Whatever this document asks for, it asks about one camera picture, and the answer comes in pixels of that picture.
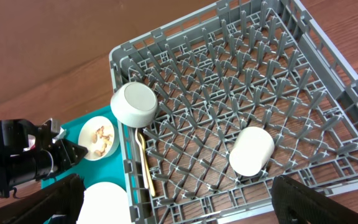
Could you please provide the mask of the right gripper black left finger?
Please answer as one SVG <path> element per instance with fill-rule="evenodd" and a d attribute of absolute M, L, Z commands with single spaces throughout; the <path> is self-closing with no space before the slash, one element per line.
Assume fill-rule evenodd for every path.
<path fill-rule="evenodd" d="M 85 198 L 84 178 L 70 174 L 48 187 L 0 208 L 0 223 L 76 223 Z"/>

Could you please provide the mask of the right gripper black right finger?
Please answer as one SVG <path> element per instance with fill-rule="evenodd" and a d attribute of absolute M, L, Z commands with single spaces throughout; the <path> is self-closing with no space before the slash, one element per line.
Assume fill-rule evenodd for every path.
<path fill-rule="evenodd" d="M 358 213 L 287 175 L 274 178 L 272 205 L 279 223 L 357 223 Z"/>

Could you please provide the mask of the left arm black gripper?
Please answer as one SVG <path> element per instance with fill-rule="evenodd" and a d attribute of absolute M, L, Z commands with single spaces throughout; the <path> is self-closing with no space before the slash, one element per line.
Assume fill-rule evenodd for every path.
<path fill-rule="evenodd" d="M 37 126 L 35 137 L 36 179 L 55 178 L 76 166 L 88 153 L 86 147 L 67 139 L 52 139 L 43 124 Z"/>

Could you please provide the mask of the white paper cup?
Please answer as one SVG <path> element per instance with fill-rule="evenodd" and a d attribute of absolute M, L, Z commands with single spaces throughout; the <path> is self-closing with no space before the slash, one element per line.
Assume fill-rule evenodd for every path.
<path fill-rule="evenodd" d="M 243 176 L 258 174 L 275 149 L 271 135 L 264 129 L 251 126 L 243 129 L 229 155 L 232 169 Z"/>

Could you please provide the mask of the yellow plastic fork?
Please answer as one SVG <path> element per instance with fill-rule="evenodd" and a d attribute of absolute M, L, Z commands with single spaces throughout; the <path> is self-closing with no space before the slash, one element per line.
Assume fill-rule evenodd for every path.
<path fill-rule="evenodd" d="M 145 139 L 144 139 L 144 137 L 143 137 L 143 135 L 141 133 L 138 134 L 138 137 L 139 137 L 141 145 L 142 145 L 142 153 L 143 153 L 143 157 L 144 157 L 144 167 L 145 167 L 145 171 L 146 171 L 146 175 L 147 175 L 147 182 L 148 182 L 148 185 L 149 185 L 149 191 L 150 191 L 151 196 L 154 197 L 155 196 L 155 187 L 154 187 L 153 182 L 152 182 L 152 176 L 150 174 L 149 165 L 148 165 L 148 162 L 147 162 L 146 141 L 145 141 Z"/>

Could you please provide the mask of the grey bowl with rice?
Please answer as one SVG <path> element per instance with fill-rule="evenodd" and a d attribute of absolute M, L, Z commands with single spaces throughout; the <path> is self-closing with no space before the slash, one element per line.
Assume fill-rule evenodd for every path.
<path fill-rule="evenodd" d="M 122 124 L 132 128 L 149 125 L 157 112 L 158 100 L 154 91 L 139 82 L 124 84 L 113 94 L 110 107 Z"/>

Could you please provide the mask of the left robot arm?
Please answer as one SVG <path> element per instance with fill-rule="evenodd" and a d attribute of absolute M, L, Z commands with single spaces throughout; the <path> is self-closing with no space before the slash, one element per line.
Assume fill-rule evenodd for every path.
<path fill-rule="evenodd" d="M 60 124 L 49 119 L 34 125 L 26 119 L 0 120 L 0 198 L 15 186 L 54 178 L 76 166 L 88 149 L 57 139 Z"/>

